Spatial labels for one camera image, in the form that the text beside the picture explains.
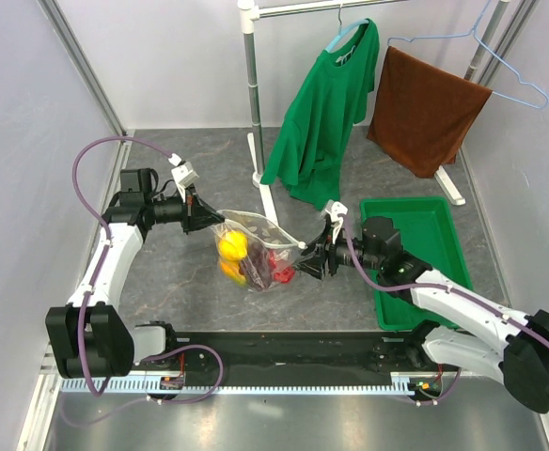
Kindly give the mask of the red bell pepper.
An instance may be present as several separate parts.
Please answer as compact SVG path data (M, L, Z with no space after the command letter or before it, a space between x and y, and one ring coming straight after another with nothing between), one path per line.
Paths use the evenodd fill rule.
M269 267L275 283L287 284L295 276L294 268L275 250L269 251Z

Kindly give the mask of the orange green mango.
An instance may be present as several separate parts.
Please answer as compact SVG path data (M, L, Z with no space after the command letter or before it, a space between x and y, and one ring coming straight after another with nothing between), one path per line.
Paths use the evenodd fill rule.
M245 286L247 284L246 277L243 274L243 270L238 261L230 261L226 259L219 260L219 268L222 273L233 280L240 286Z

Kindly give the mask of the purple grape bunch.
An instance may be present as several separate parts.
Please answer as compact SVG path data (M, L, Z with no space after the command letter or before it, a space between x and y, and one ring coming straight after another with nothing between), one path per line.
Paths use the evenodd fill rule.
M264 291L273 283L269 267L269 252L261 242L249 243L247 257L241 261L241 268L247 285L255 291Z

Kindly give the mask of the clear dotted zip top bag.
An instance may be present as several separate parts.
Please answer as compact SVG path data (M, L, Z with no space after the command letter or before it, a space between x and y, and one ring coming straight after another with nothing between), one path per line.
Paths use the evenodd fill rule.
M254 292L289 283L294 262L307 248L277 223L244 210L219 210L224 221L213 225L218 266L224 276Z

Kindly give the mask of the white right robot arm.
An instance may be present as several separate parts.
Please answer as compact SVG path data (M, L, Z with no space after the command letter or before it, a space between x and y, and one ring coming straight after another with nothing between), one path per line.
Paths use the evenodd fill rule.
M549 412L549 312L534 314L490 301L454 283L403 248L393 221L370 217L355 238L345 214L328 214L321 235L294 263L315 278L350 266L373 288L457 325L451 330L425 320L404 346L406 363L418 370L452 365L501 383L533 412Z

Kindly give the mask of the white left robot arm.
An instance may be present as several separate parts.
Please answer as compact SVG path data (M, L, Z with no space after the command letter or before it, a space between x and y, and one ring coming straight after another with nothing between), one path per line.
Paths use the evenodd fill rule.
M150 168L123 170L120 189L102 215L97 249L67 303L53 307L45 325L59 374L65 379L123 377L145 358L160 369L180 359L172 327L163 321L128 328L118 314L124 283L135 256L156 225L179 224L184 233L221 224L222 215L194 186L190 163L172 171L176 186L164 195Z

